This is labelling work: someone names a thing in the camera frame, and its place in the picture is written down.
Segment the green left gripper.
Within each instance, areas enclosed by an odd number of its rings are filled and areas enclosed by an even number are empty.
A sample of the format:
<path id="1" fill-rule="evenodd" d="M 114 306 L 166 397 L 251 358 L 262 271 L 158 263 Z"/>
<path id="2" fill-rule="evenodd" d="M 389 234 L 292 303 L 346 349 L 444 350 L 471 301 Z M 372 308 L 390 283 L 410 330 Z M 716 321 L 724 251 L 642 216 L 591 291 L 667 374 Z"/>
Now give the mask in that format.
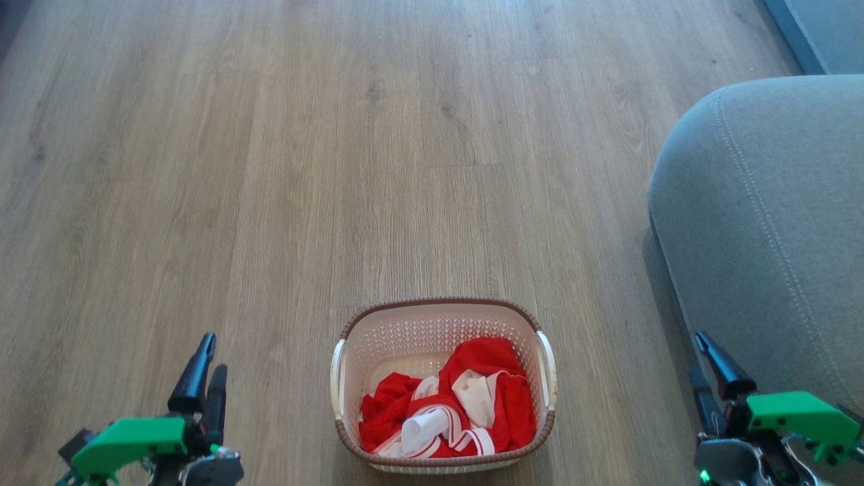
<path id="1" fill-rule="evenodd" d="M 170 412 L 194 417 L 126 417 L 104 431 L 82 429 L 58 453 L 68 471 L 58 485 L 119 485 L 118 473 L 140 465 L 148 485 L 237 485 L 246 471 L 237 450 L 223 445 L 228 366 L 213 370 L 216 336 L 203 335 L 167 401 Z"/>

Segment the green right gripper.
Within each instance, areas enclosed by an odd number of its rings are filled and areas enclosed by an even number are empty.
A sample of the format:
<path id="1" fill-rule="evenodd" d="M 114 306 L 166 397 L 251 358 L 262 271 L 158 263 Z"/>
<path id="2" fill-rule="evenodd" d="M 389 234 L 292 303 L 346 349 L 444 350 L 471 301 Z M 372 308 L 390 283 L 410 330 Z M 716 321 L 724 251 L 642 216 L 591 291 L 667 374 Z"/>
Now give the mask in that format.
<path id="1" fill-rule="evenodd" d="M 796 455 L 796 440 L 813 462 L 862 462 L 860 417 L 805 391 L 749 395 L 758 391 L 756 382 L 722 346 L 702 331 L 695 342 L 715 375 L 717 394 L 728 401 L 720 408 L 700 367 L 688 370 L 703 429 L 693 459 L 701 485 L 823 484 Z"/>

